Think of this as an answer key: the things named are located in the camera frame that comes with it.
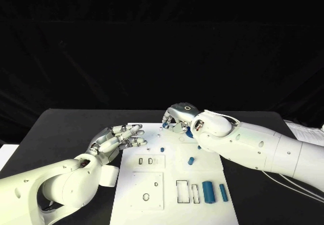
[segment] wire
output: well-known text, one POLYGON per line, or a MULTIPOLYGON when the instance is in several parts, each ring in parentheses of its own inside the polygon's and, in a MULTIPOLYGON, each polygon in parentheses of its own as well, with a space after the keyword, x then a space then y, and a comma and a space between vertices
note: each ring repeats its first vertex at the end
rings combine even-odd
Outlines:
POLYGON ((311 191, 308 191, 303 187, 301 187, 296 183, 293 183, 282 174, 279 174, 280 177, 290 183, 293 184, 299 189, 302 189, 303 191, 306 191, 308 193, 311 193, 314 196, 316 196, 321 200, 324 200, 324 198, 316 195, 315 193, 312 193, 311 191))
POLYGON ((290 188, 289 186, 286 186, 286 185, 283 185, 282 183, 279 183, 265 172, 263 172, 263 174, 278 183, 278 184, 280 184, 282 186, 285 186, 288 189, 290 189, 290 190, 293 190, 293 191, 296 191, 298 193, 301 193, 302 195, 305 195, 305 196, 308 196, 309 198, 312 198, 312 199, 315 199, 316 201, 319 201, 321 203, 324 203, 324 201, 322 200, 319 200, 318 198, 315 198, 315 197, 312 197, 311 195, 308 195, 308 194, 305 194, 305 193, 302 193, 301 191, 298 191, 298 190, 295 190, 293 188, 290 188))

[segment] black table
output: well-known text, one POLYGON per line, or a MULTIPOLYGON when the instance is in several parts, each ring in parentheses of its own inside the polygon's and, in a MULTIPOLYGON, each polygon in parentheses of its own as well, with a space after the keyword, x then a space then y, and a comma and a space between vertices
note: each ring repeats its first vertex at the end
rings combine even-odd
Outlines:
MULTIPOLYGON (((275 112, 220 112, 293 138, 275 112)), ((161 122, 164 111, 49 109, 0 172, 0 178, 73 158, 85 152, 93 135, 128 122, 161 122)), ((119 167, 121 154, 110 165, 119 167)), ((324 204, 276 184, 260 171, 221 158, 227 188, 240 225, 324 224, 324 204)), ((56 224, 108 225, 115 188, 98 188, 89 204, 56 224)))

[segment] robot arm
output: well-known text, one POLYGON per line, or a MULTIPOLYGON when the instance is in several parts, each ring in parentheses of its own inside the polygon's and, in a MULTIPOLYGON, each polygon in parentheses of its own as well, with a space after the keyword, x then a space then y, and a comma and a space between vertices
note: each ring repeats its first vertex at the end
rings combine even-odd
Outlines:
POLYGON ((0 180, 0 224, 51 225, 83 207, 98 186, 113 187, 118 168, 106 165, 119 150, 146 144, 141 125, 105 128, 90 141, 85 154, 0 180), (41 210, 36 195, 62 205, 41 210))
POLYGON ((162 127, 171 131, 172 115, 177 117, 174 127, 182 127, 182 132, 190 128, 193 138, 206 151, 216 152, 250 169, 286 175, 324 191, 322 146, 301 142, 207 110, 195 114, 195 108, 191 110, 187 103, 172 105, 165 112, 162 127), (182 117, 178 108, 185 110, 182 117))

